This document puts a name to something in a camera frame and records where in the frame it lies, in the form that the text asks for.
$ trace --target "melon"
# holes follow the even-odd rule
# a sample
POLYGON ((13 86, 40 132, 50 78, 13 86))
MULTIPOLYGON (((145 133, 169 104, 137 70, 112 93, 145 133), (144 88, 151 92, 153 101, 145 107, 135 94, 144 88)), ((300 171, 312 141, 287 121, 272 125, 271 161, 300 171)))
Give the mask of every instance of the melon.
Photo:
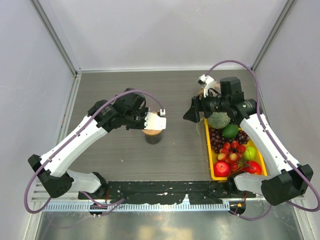
POLYGON ((230 123, 230 117, 226 112, 214 112, 207 119, 208 125, 214 129, 223 129, 230 123))

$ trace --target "red fruit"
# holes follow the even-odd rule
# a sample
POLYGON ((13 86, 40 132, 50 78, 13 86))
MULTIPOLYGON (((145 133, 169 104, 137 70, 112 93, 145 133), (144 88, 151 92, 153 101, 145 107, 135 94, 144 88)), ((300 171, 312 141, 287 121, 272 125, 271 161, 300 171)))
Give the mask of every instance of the red fruit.
POLYGON ((216 177, 227 177, 230 174, 231 169, 226 162, 218 161, 213 165, 213 171, 216 177))
POLYGON ((233 162, 230 160, 229 156, 226 156, 224 160, 227 164, 232 164, 233 162))
POLYGON ((234 172, 234 171, 237 171, 237 170, 238 170, 239 164, 233 162, 233 163, 231 163, 229 166, 230 166, 231 171, 234 172))
POLYGON ((231 145, 230 145, 230 143, 229 142, 226 142, 225 144, 223 144, 223 148, 224 149, 231 149, 231 145))
POLYGON ((236 153, 231 153, 229 158, 232 162, 235 162, 239 159, 239 156, 236 153))
POLYGON ((247 148, 246 148, 245 145, 239 145, 239 146, 236 148, 236 150, 237 150, 238 152, 240 152, 240 153, 243 154, 243 153, 247 150, 247 148))
POLYGON ((224 161, 227 157, 227 154, 225 153, 219 153, 218 156, 216 157, 216 159, 218 159, 218 161, 224 161))
POLYGON ((229 152, 229 150, 226 149, 226 148, 221 148, 221 149, 220 149, 220 153, 221 153, 221 154, 228 154, 228 152, 229 152))
POLYGON ((247 164, 250 165, 250 167, 246 166, 243 168, 243 171, 250 173, 250 174, 256 174, 261 175, 262 169, 256 161, 246 161, 247 164))
POLYGON ((239 146, 239 143, 237 141, 232 141, 231 142, 231 148, 237 149, 238 146, 239 146))
POLYGON ((243 153, 241 153, 241 152, 237 152, 236 154, 238 155, 238 157, 239 157, 240 159, 242 159, 242 157, 244 156, 243 153))

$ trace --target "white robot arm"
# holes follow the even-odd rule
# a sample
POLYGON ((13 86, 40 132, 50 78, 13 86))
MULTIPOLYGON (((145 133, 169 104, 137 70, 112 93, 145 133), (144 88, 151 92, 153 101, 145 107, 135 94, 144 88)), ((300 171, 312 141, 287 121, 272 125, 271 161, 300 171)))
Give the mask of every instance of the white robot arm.
POLYGON ((68 191, 87 192, 95 198, 106 193, 106 180, 97 172, 81 173, 69 170, 69 166, 91 144, 111 130, 126 126, 126 129, 163 130, 166 128, 165 112, 152 113, 146 107, 142 94, 129 93, 119 97, 90 121, 90 118, 107 101, 98 101, 88 111, 81 123, 57 146, 38 156, 32 155, 28 162, 36 171, 49 159, 38 174, 38 178, 52 198, 58 198, 68 191))
MULTIPOLYGON (((202 86, 214 86, 215 81, 210 76, 201 76, 198 80, 202 86)), ((232 191, 249 191, 263 195, 273 206, 303 195, 308 185, 288 164, 287 159, 310 181, 313 170, 306 165, 300 165, 283 146, 268 124, 262 126, 259 117, 267 123, 263 113, 257 112, 257 103, 253 99, 245 99, 240 80, 236 77, 226 77, 220 81, 221 94, 213 96, 207 89, 207 94, 194 96, 191 108, 183 119, 199 122, 199 112, 208 118, 213 112, 226 112, 240 126, 257 146, 267 167, 268 176, 238 172, 228 177, 227 184, 232 191), (277 149, 284 152, 282 156, 277 149)))

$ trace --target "yellow tray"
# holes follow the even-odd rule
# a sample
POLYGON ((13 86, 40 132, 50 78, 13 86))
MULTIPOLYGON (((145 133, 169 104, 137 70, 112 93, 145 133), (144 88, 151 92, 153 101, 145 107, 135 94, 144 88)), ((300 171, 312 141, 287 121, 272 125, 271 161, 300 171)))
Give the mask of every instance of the yellow tray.
MULTIPOLYGON (((215 176, 214 173, 214 164, 218 161, 217 160, 217 155, 212 149, 211 149, 211 142, 210 142, 210 135, 209 135, 209 126, 208 126, 208 121, 207 119, 204 119, 204 125, 205 125, 205 135, 206 135, 206 144, 208 147, 208 158, 209 158, 209 167, 210 167, 210 173, 211 173, 211 178, 215 181, 220 181, 220 182, 225 182, 227 181, 227 177, 220 177, 220 176, 215 176)), ((254 147, 257 154, 255 156, 254 161, 257 162, 258 164, 260 164, 261 169, 262 169, 262 176, 267 176, 267 170, 266 170, 266 166, 265 166, 265 161, 261 155, 261 153, 259 152, 259 150, 257 149, 256 145, 254 144, 254 142, 250 139, 249 142, 245 145, 247 147, 254 147)))

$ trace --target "gray wall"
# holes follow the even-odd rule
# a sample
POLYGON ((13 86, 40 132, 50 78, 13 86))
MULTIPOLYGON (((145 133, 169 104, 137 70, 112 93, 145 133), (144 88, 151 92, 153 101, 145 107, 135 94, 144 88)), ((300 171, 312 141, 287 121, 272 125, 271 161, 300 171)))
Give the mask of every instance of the gray wall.
POLYGON ((23 239, 27 160, 55 145, 72 80, 30 1, 0 1, 1 239, 23 239))
MULTIPOLYGON (((320 191, 320 1, 298 0, 257 69, 266 113, 320 191)), ((317 202, 309 189, 311 207, 317 202)), ((320 213, 311 213, 319 228, 320 213)))
POLYGON ((41 2, 82 70, 127 70, 252 65, 286 0, 41 2))

